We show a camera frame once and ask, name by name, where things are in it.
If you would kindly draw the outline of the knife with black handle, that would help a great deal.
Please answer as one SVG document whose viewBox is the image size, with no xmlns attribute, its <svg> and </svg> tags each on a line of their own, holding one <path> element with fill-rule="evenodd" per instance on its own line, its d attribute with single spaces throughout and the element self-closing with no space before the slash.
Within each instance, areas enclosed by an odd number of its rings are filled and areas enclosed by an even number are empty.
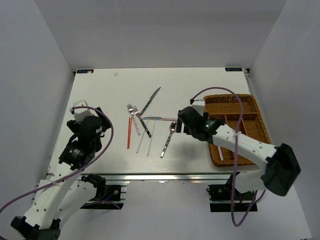
<svg viewBox="0 0 320 240">
<path fill-rule="evenodd" d="M 142 111 L 140 112 L 140 115 L 142 116 L 144 114 L 144 112 L 147 110 L 147 108 L 149 107 L 149 105 L 151 104 L 152 100 L 155 98 L 155 96 L 157 95 L 157 93 L 160 91 L 161 87 L 158 87 L 153 94 L 150 96 L 148 102 L 146 103 L 146 105 L 144 106 L 144 108 L 142 109 Z"/>
</svg>

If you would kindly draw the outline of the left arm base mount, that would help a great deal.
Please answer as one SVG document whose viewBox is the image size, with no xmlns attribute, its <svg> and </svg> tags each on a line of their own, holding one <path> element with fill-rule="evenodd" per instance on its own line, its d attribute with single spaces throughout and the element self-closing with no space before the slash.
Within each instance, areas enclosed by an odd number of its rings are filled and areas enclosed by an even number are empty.
<svg viewBox="0 0 320 240">
<path fill-rule="evenodd" d="M 127 185 L 125 183 L 109 183 L 96 174 L 83 175 L 78 188 L 82 183 L 88 182 L 95 190 L 95 196 L 84 203 L 83 210 L 121 210 L 126 199 Z"/>
</svg>

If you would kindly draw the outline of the knife with pink handle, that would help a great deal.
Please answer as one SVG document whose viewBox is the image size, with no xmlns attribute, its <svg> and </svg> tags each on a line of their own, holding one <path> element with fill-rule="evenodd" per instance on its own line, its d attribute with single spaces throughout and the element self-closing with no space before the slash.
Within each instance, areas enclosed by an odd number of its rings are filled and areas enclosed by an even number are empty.
<svg viewBox="0 0 320 240">
<path fill-rule="evenodd" d="M 148 116 L 143 117 L 143 120 L 155 120 L 155 121 L 177 121 L 177 118 L 170 118 L 170 117 L 158 117 L 158 116 Z"/>
</svg>

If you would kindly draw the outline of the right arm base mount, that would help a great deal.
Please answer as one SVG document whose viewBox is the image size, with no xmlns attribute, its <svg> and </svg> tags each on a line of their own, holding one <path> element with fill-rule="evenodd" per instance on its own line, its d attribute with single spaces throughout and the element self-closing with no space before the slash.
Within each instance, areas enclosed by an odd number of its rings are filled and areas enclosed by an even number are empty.
<svg viewBox="0 0 320 240">
<path fill-rule="evenodd" d="M 209 174 L 205 179 L 207 180 L 206 192 L 209 198 L 210 211 L 212 213 L 230 213 L 233 174 Z M 234 212 L 245 213 L 254 196 L 254 191 L 240 193 L 235 189 Z"/>
</svg>

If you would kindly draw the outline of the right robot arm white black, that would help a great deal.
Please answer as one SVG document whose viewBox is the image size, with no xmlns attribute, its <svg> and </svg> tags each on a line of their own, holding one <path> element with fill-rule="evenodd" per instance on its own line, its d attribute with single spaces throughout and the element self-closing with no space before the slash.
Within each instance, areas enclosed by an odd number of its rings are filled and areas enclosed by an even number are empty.
<svg viewBox="0 0 320 240">
<path fill-rule="evenodd" d="M 182 109 L 177 116 L 193 138 L 234 151 L 259 167 L 259 170 L 237 174 L 225 187 L 226 195 L 233 200 L 243 193 L 259 190 L 286 196 L 301 173 L 293 149 L 285 143 L 275 146 L 235 132 L 218 119 L 204 118 L 191 106 Z"/>
</svg>

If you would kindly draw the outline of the fork with black dotted handle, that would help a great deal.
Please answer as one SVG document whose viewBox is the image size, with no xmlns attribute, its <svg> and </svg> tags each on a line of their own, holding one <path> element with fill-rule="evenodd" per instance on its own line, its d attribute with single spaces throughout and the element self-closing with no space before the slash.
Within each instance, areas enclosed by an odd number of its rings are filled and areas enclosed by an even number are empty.
<svg viewBox="0 0 320 240">
<path fill-rule="evenodd" d="M 133 108 L 133 112 L 134 112 L 135 116 L 139 119 L 139 121 L 142 124 L 142 126 L 143 126 L 145 132 L 147 133 L 148 137 L 151 138 L 152 135 L 151 135 L 147 125 L 145 124 L 144 120 L 142 119 L 142 117 L 140 115 L 140 112 L 138 111 L 138 108 L 135 105 L 133 105 L 132 108 Z"/>
</svg>

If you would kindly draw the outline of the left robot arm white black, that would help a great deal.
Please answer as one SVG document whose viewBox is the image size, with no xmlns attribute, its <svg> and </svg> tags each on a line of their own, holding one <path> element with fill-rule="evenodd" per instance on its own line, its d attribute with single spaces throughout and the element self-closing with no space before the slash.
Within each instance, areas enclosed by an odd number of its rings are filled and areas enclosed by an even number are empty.
<svg viewBox="0 0 320 240">
<path fill-rule="evenodd" d="M 77 189 L 71 187 L 82 172 L 107 150 L 101 139 L 113 130 L 110 119 L 100 107 L 75 105 L 74 116 L 67 122 L 73 135 L 59 157 L 50 182 L 37 189 L 38 199 L 22 216 L 16 216 L 11 227 L 26 240 L 56 240 L 62 226 L 89 200 L 105 196 L 106 180 L 96 174 L 81 179 Z"/>
</svg>

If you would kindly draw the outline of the spoon with dark dotted handle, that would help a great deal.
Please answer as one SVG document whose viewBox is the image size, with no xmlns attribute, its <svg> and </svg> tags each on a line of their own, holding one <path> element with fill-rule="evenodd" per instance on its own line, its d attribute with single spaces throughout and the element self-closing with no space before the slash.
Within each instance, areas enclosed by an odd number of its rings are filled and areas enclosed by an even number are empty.
<svg viewBox="0 0 320 240">
<path fill-rule="evenodd" d="M 173 122 L 170 124 L 170 127 L 169 127 L 169 135 L 168 135 L 168 137 L 167 137 L 167 140 L 166 140 L 166 142 L 165 142 L 165 145 L 164 145 L 164 147 L 163 147 L 163 149 L 162 149 L 162 152 L 161 152 L 161 154 L 160 154 L 160 157 L 161 157 L 161 158 L 164 157 L 164 155 L 165 155 L 165 153 L 166 153 L 166 151 L 167 151 L 167 148 L 168 148 L 168 146 L 169 146 L 170 140 L 171 140 L 171 138 L 172 138 L 172 135 L 176 132 L 176 130 L 177 130 L 177 121 L 173 121 Z"/>
</svg>

